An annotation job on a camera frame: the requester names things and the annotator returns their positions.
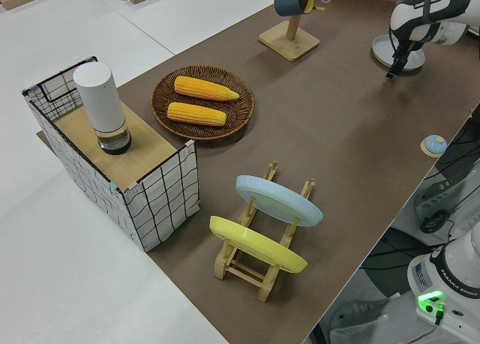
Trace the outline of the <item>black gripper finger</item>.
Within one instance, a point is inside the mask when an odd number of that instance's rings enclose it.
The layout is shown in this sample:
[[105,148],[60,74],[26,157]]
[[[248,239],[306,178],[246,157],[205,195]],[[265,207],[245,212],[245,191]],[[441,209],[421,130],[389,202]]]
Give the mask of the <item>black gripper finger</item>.
[[405,62],[401,60],[394,60],[392,66],[388,70],[388,73],[385,75],[388,79],[393,79],[395,76],[399,75],[405,67]]

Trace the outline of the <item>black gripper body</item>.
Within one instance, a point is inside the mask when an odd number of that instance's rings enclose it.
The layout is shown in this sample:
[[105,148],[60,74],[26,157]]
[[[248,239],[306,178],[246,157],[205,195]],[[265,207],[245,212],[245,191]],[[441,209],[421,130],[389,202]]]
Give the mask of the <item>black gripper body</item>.
[[408,61],[412,47],[415,42],[412,40],[399,40],[394,50],[394,61]]

